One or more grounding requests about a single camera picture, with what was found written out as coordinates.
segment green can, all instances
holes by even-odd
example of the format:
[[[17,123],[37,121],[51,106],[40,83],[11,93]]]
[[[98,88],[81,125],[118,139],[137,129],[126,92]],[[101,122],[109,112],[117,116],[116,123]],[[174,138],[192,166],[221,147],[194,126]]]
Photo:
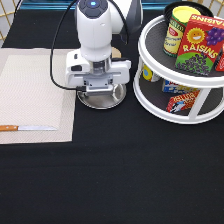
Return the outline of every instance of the green can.
[[[197,9],[189,6],[173,9],[163,48],[167,55],[177,57],[181,39],[192,14],[201,15]]]

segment raisins box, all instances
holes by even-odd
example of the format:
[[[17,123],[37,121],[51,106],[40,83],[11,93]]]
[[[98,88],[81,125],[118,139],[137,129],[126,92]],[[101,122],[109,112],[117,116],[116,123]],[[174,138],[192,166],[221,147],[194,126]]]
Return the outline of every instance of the raisins box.
[[[178,50],[176,68],[208,75],[224,39],[224,20],[192,15]]]

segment yellow can label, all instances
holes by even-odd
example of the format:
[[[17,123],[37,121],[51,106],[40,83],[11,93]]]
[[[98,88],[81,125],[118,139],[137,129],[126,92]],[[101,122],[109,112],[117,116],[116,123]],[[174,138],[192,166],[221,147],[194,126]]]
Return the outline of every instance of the yellow can label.
[[[164,42],[164,52],[166,54],[173,57],[177,56],[184,30],[185,26],[183,24],[177,22],[173,18],[170,19],[170,24]]]
[[[151,81],[152,75],[153,75],[152,71],[146,65],[144,65],[144,68],[143,68],[144,79]]]

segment black cable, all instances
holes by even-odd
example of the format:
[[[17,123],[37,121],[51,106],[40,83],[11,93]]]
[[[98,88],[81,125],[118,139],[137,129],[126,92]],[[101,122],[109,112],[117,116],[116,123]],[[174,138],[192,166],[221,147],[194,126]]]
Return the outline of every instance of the black cable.
[[[127,40],[126,40],[126,45],[129,43],[129,32],[128,32],[128,25],[126,23],[126,19],[124,18],[120,8],[118,7],[118,5],[113,1],[113,0],[108,0],[109,2],[111,2],[114,7],[117,9],[117,11],[119,12],[120,16],[121,16],[121,19],[123,21],[123,24],[124,24],[124,28],[125,28],[125,31],[126,31],[126,35],[127,35]]]
[[[15,16],[16,16],[16,13],[17,13],[17,11],[18,11],[18,8],[19,8],[19,5],[20,5],[21,1],[22,1],[22,0],[19,0],[19,2],[18,2],[17,5],[16,5],[16,9],[15,9],[15,12],[14,12],[14,18],[15,18]]]
[[[51,55],[50,55],[50,76],[51,76],[51,81],[59,88],[61,89],[65,89],[65,90],[78,90],[78,88],[68,88],[68,87],[64,87],[64,86],[61,86],[59,85],[58,83],[56,83],[54,81],[54,77],[53,77],[53,73],[52,73],[52,60],[53,60],[53,54],[54,54],[54,45],[55,45],[55,42],[56,42],[56,39],[57,39],[57,36],[58,36],[58,32],[61,28],[61,24],[66,16],[66,14],[68,13],[68,11],[70,10],[70,8],[73,6],[73,4],[75,4],[78,0],[73,0],[72,3],[68,6],[68,8],[66,9],[66,11],[64,12],[63,16],[61,17],[61,20],[58,24],[58,28],[56,30],[56,33],[55,33],[55,36],[54,36],[54,40],[53,40],[53,44],[52,44],[52,47],[51,47]]]
[[[58,28],[56,30],[56,33],[55,33],[55,36],[54,36],[54,40],[53,40],[53,43],[52,43],[52,47],[51,47],[51,55],[50,55],[50,77],[51,77],[51,81],[59,88],[61,89],[65,89],[65,90],[78,90],[78,91],[82,91],[82,92],[85,92],[85,90],[83,90],[83,87],[77,87],[77,88],[68,88],[68,87],[64,87],[64,86],[61,86],[59,85],[58,83],[55,82],[54,80],[54,77],[53,77],[53,72],[52,72],[52,61],[53,61],[53,54],[54,54],[54,45],[55,45],[55,42],[56,42],[56,39],[57,39],[57,36],[58,36],[58,32],[61,28],[61,24],[66,16],[66,14],[68,13],[68,11],[70,10],[70,8],[77,2],[78,0],[73,0],[72,3],[68,6],[68,8],[66,9],[66,11],[64,12],[64,14],[62,15],[61,17],[61,20],[58,24]],[[126,33],[127,33],[127,43],[128,44],[128,41],[129,41],[129,33],[128,33],[128,26],[127,26],[127,23],[126,23],[126,20],[121,12],[121,10],[119,9],[119,7],[117,6],[117,4],[113,1],[113,0],[108,0],[110,1],[114,6],[115,8],[117,9],[117,11],[119,12],[121,18],[122,18],[122,21],[124,23],[124,26],[125,26],[125,30],[126,30]]]

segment red raisins box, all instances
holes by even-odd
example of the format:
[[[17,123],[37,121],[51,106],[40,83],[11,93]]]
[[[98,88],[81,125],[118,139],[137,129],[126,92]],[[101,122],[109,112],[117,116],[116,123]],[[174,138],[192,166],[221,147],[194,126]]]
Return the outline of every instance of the red raisins box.
[[[191,108],[194,105],[194,102],[199,92],[200,90],[171,97],[166,110],[169,113],[175,113],[181,110]]]
[[[224,20],[192,15],[179,47],[176,68],[208,75],[224,39]]]

